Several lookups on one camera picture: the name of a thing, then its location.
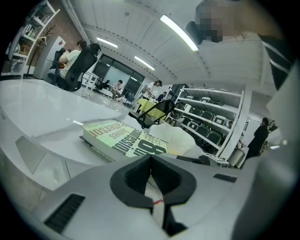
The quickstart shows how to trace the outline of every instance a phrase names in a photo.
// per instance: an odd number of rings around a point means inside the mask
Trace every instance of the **book cover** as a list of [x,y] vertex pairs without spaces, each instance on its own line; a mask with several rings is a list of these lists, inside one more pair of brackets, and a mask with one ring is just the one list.
[[[127,157],[144,154],[170,153],[168,143],[143,131],[135,129],[126,123],[116,120],[105,120],[81,126],[83,139],[89,142],[100,152],[109,152],[108,147]],[[111,151],[111,157],[119,158]]]

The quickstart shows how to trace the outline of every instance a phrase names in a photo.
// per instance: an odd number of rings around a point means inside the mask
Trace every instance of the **floor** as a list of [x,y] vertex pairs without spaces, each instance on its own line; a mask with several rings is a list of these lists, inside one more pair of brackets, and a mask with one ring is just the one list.
[[[83,90],[84,88],[81,88],[74,94],[82,96]],[[91,92],[90,96],[86,97],[86,99],[120,113],[128,113],[130,111],[127,106],[124,106],[123,102],[111,101],[107,97],[95,92]],[[12,202],[28,211],[32,211],[45,196],[51,194],[50,190],[40,186],[20,172],[19,169],[17,169],[5,156],[1,149],[0,180]]]

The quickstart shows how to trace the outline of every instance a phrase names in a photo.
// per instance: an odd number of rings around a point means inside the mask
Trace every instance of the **person in black clothing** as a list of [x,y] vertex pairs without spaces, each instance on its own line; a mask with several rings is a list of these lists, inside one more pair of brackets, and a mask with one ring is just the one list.
[[163,94],[160,94],[157,98],[158,102],[161,102],[167,95],[167,92],[164,92]]
[[254,139],[248,145],[249,151],[247,153],[245,161],[248,158],[259,156],[262,145],[269,135],[267,129],[268,124],[269,124],[268,119],[263,118],[261,126],[254,133]]

